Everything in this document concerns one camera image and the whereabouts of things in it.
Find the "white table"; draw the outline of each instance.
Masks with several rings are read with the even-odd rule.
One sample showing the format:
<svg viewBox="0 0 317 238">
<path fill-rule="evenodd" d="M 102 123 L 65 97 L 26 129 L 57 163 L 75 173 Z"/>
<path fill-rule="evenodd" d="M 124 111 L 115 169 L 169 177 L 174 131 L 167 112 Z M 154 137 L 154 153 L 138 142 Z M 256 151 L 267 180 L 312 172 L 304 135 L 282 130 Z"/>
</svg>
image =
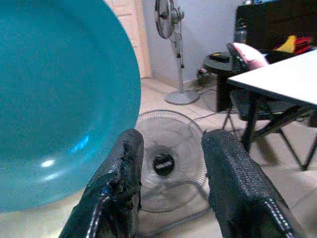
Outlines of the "white table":
<svg viewBox="0 0 317 238">
<path fill-rule="evenodd" d="M 317 110 L 317 50 L 230 77 L 228 83 L 252 92 L 250 116 L 242 137 L 242 143 L 249 151 L 254 139 L 277 131 L 284 137 L 281 131 L 284 125 L 310 109 Z M 263 129 L 255 131 L 261 96 L 288 101 L 294 106 L 273 118 Z M 317 135 L 304 165 L 290 144 L 287 145 L 301 169 L 306 170 L 317 148 Z"/>
<path fill-rule="evenodd" d="M 317 50 L 230 77 L 228 82 L 317 109 Z"/>
</svg>

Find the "teal plastic basin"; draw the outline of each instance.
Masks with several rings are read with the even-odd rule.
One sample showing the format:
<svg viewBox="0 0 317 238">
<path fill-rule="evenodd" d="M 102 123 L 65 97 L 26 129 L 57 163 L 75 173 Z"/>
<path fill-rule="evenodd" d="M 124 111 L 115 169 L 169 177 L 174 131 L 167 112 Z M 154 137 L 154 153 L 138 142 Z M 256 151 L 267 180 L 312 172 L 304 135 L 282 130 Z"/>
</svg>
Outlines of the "teal plastic basin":
<svg viewBox="0 0 317 238">
<path fill-rule="evenodd" d="M 2 0 L 0 212 L 83 188 L 139 106 L 133 48 L 103 0 Z"/>
</svg>

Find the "floor tile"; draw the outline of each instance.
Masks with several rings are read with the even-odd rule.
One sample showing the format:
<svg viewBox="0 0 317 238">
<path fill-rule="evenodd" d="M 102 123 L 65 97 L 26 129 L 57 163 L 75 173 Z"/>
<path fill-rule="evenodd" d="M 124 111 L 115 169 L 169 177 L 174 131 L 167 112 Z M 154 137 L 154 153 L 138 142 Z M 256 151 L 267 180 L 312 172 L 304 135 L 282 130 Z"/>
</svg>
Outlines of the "floor tile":
<svg viewBox="0 0 317 238">
<path fill-rule="evenodd" d="M 317 181 L 317 168 L 316 167 L 310 167 L 308 171 L 303 171 L 303 174 L 310 177 L 314 181 Z"/>
<path fill-rule="evenodd" d="M 200 126 L 202 131 L 209 132 L 212 130 L 220 129 L 220 126 L 213 124 L 212 122 L 210 122 L 207 119 L 198 119 L 198 120 L 195 120 L 195 122 Z"/>
<path fill-rule="evenodd" d="M 301 171 L 286 165 L 262 167 L 290 208 L 317 188 L 317 182 Z"/>
<path fill-rule="evenodd" d="M 142 82 L 142 85 L 148 86 L 149 88 L 163 95 L 175 92 L 177 90 L 177 88 L 167 85 L 154 78 L 144 78 L 142 79 L 141 82 Z"/>
<path fill-rule="evenodd" d="M 200 99 L 193 104 L 186 105 L 192 111 L 195 111 L 202 117 L 214 112 L 214 106 L 216 92 L 208 91 L 200 96 Z"/>
<path fill-rule="evenodd" d="M 308 237 L 317 237 L 317 189 L 309 194 L 308 197 L 303 199 L 297 206 L 292 209 L 292 212 L 301 224 L 304 231 L 307 233 Z"/>
<path fill-rule="evenodd" d="M 221 238 L 221 230 L 218 221 L 213 213 L 209 213 L 202 218 L 190 223 L 183 224 L 171 231 L 161 234 L 159 237 L 182 237 L 182 238 Z"/>
<path fill-rule="evenodd" d="M 275 133 L 252 143 L 250 156 L 262 167 L 288 166 L 285 160 L 293 160 L 281 136 Z"/>
<path fill-rule="evenodd" d="M 83 190 L 46 206 L 0 215 L 0 237 L 56 238 L 59 236 Z"/>
<path fill-rule="evenodd" d="M 176 111 L 179 113 L 182 113 L 186 116 L 188 116 L 191 119 L 195 119 L 200 117 L 199 114 L 193 112 L 192 110 L 184 107 L 184 106 L 178 106 L 178 105 L 173 105 L 169 104 L 164 101 L 164 96 L 161 96 L 157 98 L 155 101 L 152 102 L 147 102 L 147 103 L 141 103 L 141 108 L 140 108 L 140 114 L 149 112 L 152 110 L 171 110 L 171 111 Z"/>
<path fill-rule="evenodd" d="M 289 138 L 302 163 L 305 162 L 309 149 L 317 135 L 317 128 L 307 127 L 299 122 L 293 122 L 283 128 L 285 135 Z M 292 167 L 297 167 L 294 160 L 285 161 Z M 317 153 L 315 153 L 312 167 L 317 167 Z"/>
<path fill-rule="evenodd" d="M 141 82 L 141 103 L 153 102 L 162 97 L 162 93 Z"/>
</svg>

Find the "fan pole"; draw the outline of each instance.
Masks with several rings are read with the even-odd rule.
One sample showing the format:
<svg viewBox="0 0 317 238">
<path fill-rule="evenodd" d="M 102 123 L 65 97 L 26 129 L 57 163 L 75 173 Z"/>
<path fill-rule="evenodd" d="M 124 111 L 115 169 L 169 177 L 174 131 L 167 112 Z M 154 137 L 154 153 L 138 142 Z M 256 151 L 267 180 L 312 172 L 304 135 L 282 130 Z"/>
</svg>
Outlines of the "fan pole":
<svg viewBox="0 0 317 238">
<path fill-rule="evenodd" d="M 178 74 L 179 74 L 179 93 L 184 93 L 184 81 L 183 81 L 183 65 L 182 58 L 178 57 Z"/>
<path fill-rule="evenodd" d="M 183 81 L 183 41 L 182 41 L 182 31 L 181 22 L 180 25 L 175 25 L 175 49 L 176 57 L 178 62 L 178 72 L 179 72 L 179 90 L 168 94 L 165 97 L 165 101 L 174 105 L 188 105 L 196 102 L 200 95 L 193 90 L 184 91 L 184 81 Z"/>
</svg>

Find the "fan head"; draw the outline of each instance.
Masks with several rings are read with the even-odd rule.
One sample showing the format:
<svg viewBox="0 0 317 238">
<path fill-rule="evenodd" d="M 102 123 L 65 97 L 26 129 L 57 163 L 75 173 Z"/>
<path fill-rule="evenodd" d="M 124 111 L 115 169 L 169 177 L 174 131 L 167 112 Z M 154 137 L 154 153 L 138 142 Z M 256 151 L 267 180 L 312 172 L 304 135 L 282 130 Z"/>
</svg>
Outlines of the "fan head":
<svg viewBox="0 0 317 238">
<path fill-rule="evenodd" d="M 139 115 L 144 138 L 141 204 L 148 212 L 167 212 L 188 203 L 206 181 L 202 131 L 187 116 L 155 110 Z"/>
<path fill-rule="evenodd" d="M 174 24 L 184 18 L 184 12 L 174 7 L 173 0 L 156 0 L 155 22 L 159 35 L 168 39 L 174 31 Z"/>
</svg>

